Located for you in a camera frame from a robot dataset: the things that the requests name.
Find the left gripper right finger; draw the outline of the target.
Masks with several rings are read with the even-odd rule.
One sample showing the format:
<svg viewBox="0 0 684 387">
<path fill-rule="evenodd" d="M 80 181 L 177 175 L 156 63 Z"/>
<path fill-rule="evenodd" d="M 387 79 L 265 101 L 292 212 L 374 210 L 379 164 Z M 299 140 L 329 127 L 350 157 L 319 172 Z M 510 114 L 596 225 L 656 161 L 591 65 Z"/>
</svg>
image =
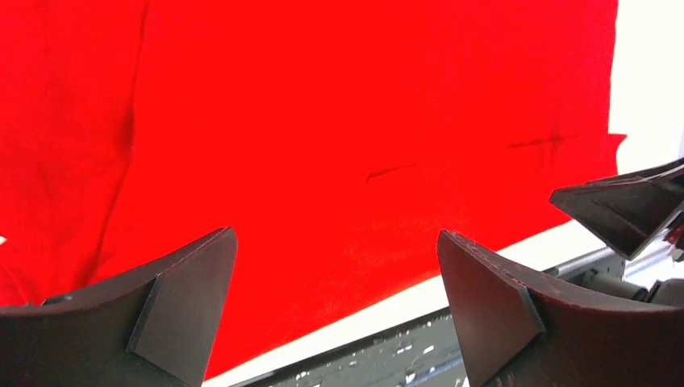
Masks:
<svg viewBox="0 0 684 387">
<path fill-rule="evenodd" d="M 437 254 L 472 386 L 682 385 L 682 309 L 582 288 L 450 231 Z"/>
</svg>

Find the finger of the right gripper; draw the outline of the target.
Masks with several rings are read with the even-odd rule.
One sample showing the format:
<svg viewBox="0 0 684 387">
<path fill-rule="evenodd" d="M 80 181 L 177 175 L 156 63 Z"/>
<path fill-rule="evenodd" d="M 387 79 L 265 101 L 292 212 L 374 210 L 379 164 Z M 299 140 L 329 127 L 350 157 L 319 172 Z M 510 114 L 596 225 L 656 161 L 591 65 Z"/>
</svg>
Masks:
<svg viewBox="0 0 684 387">
<path fill-rule="evenodd" d="M 550 202 L 625 260 L 657 240 L 683 249 L 683 159 L 557 189 Z"/>
</svg>

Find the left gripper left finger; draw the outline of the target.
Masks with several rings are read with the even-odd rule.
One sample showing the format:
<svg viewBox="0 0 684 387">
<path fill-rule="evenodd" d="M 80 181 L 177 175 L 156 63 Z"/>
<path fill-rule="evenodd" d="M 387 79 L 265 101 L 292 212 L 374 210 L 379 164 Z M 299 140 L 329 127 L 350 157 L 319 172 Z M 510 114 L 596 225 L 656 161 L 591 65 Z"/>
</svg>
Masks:
<svg viewBox="0 0 684 387">
<path fill-rule="evenodd" d="M 1 309 L 4 386 L 200 386 L 237 250 L 221 228 L 99 283 Z"/>
</svg>

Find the red t-shirt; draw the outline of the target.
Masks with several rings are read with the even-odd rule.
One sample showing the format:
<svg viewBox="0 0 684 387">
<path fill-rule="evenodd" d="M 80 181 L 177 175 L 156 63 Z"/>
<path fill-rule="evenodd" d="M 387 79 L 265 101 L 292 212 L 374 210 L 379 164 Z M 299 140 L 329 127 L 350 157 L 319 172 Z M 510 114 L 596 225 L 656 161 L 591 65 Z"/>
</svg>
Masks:
<svg viewBox="0 0 684 387">
<path fill-rule="evenodd" d="M 4 1 L 1 303 L 220 227 L 207 376 L 565 221 L 617 172 L 615 1 Z"/>
</svg>

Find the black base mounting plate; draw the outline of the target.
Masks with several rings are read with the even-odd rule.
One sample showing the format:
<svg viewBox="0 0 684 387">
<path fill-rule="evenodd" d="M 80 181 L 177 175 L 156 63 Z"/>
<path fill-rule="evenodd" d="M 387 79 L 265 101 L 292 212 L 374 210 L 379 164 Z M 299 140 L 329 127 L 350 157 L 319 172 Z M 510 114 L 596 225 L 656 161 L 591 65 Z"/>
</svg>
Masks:
<svg viewBox="0 0 684 387">
<path fill-rule="evenodd" d="M 447 307 L 267 372 L 239 386 L 468 386 Z"/>
</svg>

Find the aluminium frame rail front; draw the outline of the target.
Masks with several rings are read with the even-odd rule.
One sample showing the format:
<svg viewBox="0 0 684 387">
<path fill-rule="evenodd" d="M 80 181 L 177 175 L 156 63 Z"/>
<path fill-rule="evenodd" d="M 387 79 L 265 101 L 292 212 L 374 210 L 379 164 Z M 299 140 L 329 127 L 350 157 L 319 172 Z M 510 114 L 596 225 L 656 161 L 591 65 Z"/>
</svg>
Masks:
<svg viewBox="0 0 684 387">
<path fill-rule="evenodd" d="M 634 260 L 605 247 L 544 272 L 614 297 L 683 307 L 683 251 L 665 241 L 651 243 Z"/>
</svg>

